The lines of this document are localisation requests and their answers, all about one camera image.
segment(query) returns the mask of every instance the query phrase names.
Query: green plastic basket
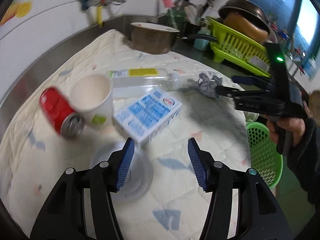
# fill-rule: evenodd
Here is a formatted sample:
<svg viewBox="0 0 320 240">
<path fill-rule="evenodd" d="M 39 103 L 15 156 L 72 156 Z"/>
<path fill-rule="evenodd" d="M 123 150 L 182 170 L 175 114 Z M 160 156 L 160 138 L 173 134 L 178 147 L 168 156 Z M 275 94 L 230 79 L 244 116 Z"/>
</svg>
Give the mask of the green plastic basket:
<svg viewBox="0 0 320 240">
<path fill-rule="evenodd" d="M 279 182 L 283 169 L 283 157 L 270 141 L 269 129 L 259 122 L 247 124 L 251 152 L 251 166 L 255 168 L 270 189 Z"/>
<path fill-rule="evenodd" d="M 268 72 L 249 63 L 252 57 L 256 56 L 270 65 L 265 47 L 242 33 L 218 23 L 213 18 L 209 19 L 211 35 L 219 42 L 219 44 L 210 42 L 211 49 L 214 51 L 214 61 L 221 63 L 226 59 L 255 75 L 270 77 Z"/>
</svg>

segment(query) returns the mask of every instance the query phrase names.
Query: box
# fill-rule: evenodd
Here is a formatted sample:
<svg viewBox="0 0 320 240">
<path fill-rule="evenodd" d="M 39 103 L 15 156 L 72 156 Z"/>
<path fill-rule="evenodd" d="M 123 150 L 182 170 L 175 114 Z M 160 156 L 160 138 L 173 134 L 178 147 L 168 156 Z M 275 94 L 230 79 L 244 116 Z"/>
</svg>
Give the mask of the box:
<svg viewBox="0 0 320 240">
<path fill-rule="evenodd" d="M 113 118 L 134 139 L 135 145 L 141 147 L 165 128 L 181 107 L 182 103 L 157 88 L 116 111 Z"/>
</svg>

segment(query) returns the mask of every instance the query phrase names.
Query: can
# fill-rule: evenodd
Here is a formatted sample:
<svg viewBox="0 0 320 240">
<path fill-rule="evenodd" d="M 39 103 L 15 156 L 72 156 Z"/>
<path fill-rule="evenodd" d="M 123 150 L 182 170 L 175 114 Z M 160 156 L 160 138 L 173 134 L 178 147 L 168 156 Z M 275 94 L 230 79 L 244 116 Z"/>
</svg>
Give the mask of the can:
<svg viewBox="0 0 320 240">
<path fill-rule="evenodd" d="M 55 131 L 65 138 L 78 136 L 85 125 L 83 117 L 69 104 L 56 87 L 44 90 L 39 105 Z"/>
</svg>

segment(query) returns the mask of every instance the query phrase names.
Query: person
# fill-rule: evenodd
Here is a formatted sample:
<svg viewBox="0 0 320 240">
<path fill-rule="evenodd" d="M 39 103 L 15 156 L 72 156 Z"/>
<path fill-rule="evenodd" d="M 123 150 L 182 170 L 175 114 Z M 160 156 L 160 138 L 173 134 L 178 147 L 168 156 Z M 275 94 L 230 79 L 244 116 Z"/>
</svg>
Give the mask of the person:
<svg viewBox="0 0 320 240">
<path fill-rule="evenodd" d="M 308 119 L 281 118 L 277 122 L 279 127 L 293 133 L 293 147 L 287 157 L 287 164 L 299 180 L 302 189 L 308 193 L 308 201 L 316 208 L 316 213 L 295 240 L 320 239 L 320 145 L 317 143 L 315 121 L 315 119 L 319 120 L 320 100 L 316 100 L 316 102 L 317 104 L 309 102 L 311 103 L 310 109 L 304 104 Z M 270 139 L 277 144 L 279 135 L 269 117 L 266 118 L 268 119 L 267 127 L 270 131 Z"/>
</svg>

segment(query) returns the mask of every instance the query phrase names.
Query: metal backsplash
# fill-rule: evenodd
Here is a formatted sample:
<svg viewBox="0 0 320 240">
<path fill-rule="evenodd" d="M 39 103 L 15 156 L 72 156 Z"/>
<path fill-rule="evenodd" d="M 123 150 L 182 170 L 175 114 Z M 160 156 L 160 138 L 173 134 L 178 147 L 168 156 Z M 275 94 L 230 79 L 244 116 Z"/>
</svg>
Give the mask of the metal backsplash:
<svg viewBox="0 0 320 240">
<path fill-rule="evenodd" d="M 140 15 L 121 15 L 98 25 L 85 28 L 61 41 L 36 59 L 11 85 L 0 100 L 0 141 L 15 113 L 29 96 L 63 63 L 89 45 L 103 33 L 116 29 L 130 37 L 132 22 L 156 23 L 157 18 Z"/>
</svg>

